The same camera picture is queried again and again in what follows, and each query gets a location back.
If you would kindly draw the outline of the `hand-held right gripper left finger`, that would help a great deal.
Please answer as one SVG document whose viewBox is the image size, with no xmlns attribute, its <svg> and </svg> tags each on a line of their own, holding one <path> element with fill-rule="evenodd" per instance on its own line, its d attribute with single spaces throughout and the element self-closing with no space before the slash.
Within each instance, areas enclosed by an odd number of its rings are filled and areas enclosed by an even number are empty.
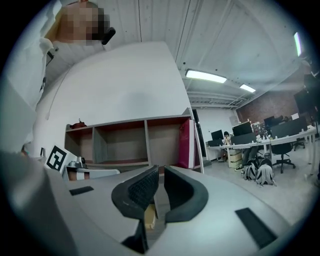
<svg viewBox="0 0 320 256">
<path fill-rule="evenodd" d="M 120 213 L 137 222 L 134 233 L 121 243 L 138 252 L 145 253 L 149 247 L 145 228 L 145 211 L 159 187 L 159 166 L 119 183 L 111 193 L 111 199 Z"/>
</svg>

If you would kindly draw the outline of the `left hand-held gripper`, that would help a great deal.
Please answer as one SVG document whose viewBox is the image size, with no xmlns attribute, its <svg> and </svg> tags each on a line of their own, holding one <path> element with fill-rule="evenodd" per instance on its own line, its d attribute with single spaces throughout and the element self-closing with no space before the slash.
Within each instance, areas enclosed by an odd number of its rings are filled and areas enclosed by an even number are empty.
<svg viewBox="0 0 320 256">
<path fill-rule="evenodd" d="M 80 181 L 118 175 L 118 169 L 90 169 L 84 157 L 76 156 L 65 148 L 54 145 L 45 167 L 58 171 L 65 181 Z"/>
</svg>

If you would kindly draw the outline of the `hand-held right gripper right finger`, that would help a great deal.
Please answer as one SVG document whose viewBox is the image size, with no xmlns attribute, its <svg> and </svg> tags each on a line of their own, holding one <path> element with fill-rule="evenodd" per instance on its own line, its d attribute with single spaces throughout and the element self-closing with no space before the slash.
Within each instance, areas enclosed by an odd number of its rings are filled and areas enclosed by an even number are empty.
<svg viewBox="0 0 320 256">
<path fill-rule="evenodd" d="M 164 167 L 164 188 L 170 205 L 166 224 L 192 220 L 209 200 L 208 190 L 201 182 L 170 166 Z"/>
</svg>

